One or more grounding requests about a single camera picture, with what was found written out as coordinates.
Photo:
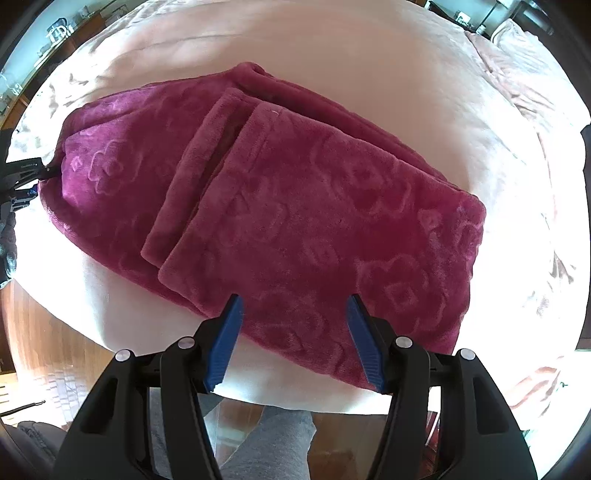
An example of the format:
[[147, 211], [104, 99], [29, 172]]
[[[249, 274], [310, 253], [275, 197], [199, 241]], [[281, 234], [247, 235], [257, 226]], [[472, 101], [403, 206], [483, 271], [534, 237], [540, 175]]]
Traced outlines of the magenta fleece pants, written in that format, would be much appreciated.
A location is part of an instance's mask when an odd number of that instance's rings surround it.
[[52, 223], [133, 283], [203, 317], [231, 294], [242, 333], [367, 384], [346, 300], [449, 354], [485, 206], [338, 103], [242, 63], [73, 111], [39, 187]]

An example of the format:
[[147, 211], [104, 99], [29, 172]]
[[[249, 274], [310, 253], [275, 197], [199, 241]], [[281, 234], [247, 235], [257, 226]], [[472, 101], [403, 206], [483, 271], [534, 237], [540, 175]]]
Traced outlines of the grey trouser leg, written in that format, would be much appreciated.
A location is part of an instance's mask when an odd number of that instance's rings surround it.
[[[215, 394], [199, 394], [198, 398], [204, 417], [224, 400]], [[172, 479], [160, 388], [149, 389], [149, 419], [155, 471]], [[219, 467], [221, 476], [223, 479], [311, 479], [308, 451], [315, 432], [311, 412], [266, 406], [256, 427]]]

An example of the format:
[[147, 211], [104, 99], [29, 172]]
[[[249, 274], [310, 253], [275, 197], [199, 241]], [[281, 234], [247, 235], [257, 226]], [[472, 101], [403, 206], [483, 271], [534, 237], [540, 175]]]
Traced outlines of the wooden dresser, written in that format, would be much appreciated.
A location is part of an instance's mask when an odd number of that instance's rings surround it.
[[1, 45], [1, 127], [16, 126], [50, 73], [106, 26], [107, 1], [36, 1]]

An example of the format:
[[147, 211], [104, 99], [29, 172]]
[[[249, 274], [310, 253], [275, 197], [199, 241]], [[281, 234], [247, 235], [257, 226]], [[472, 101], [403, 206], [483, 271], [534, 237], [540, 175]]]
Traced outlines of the pink bed blanket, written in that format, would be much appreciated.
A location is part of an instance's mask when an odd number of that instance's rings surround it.
[[589, 116], [557, 66], [524, 78], [545, 101], [527, 113], [490, 79], [489, 48], [407, 1], [148, 1], [57, 68], [9, 157], [49, 161], [65, 118], [95, 99], [243, 61], [389, 131], [486, 206], [458, 343], [483, 361], [545, 473], [590, 409], [590, 368], [571, 367], [589, 291]]

